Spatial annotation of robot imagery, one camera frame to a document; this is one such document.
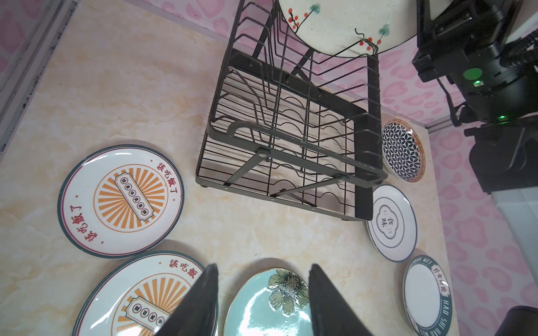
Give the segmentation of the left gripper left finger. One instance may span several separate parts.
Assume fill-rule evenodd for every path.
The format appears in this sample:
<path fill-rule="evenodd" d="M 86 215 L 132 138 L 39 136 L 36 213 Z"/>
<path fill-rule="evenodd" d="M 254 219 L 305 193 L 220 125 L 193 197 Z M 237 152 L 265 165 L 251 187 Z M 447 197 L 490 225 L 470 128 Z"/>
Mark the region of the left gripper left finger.
<path fill-rule="evenodd" d="M 208 265 L 156 335 L 214 335 L 218 323 L 218 278 L 217 265 Z"/>

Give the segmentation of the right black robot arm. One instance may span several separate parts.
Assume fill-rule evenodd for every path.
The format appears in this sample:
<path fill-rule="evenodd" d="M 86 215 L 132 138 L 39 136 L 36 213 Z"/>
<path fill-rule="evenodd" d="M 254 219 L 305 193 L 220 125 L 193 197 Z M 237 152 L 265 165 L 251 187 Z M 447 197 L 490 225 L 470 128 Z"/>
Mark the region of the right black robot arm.
<path fill-rule="evenodd" d="M 537 3 L 451 1 L 433 15 L 417 3 L 423 82 L 446 77 L 464 101 L 450 105 L 454 126 L 475 143 L 470 165 L 537 274 Z"/>

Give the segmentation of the black wire dish rack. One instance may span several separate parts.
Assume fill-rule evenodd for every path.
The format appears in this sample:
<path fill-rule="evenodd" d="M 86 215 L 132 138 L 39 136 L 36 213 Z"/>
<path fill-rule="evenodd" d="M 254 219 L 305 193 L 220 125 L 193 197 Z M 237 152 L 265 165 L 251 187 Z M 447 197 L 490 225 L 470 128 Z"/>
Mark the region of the black wire dish rack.
<path fill-rule="evenodd" d="M 304 42 L 319 1 L 241 1 L 196 182 L 344 221 L 369 221 L 382 168 L 381 40 L 352 29 L 324 54 Z"/>

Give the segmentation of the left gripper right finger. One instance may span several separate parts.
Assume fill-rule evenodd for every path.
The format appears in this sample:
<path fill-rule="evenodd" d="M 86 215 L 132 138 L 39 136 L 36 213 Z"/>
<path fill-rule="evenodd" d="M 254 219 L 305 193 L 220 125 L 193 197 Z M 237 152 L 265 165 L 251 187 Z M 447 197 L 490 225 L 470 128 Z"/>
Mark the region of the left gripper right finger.
<path fill-rule="evenodd" d="M 313 335 L 372 336 L 318 264 L 310 269 L 308 286 Z"/>

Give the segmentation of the cream plate red berries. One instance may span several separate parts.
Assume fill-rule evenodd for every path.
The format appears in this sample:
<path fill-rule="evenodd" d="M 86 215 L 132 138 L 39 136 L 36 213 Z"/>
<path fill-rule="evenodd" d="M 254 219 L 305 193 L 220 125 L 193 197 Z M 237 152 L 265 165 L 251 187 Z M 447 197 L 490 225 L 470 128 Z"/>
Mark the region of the cream plate red berries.
<path fill-rule="evenodd" d="M 292 32 L 319 53 L 362 57 L 416 35 L 415 1 L 279 1 Z"/>

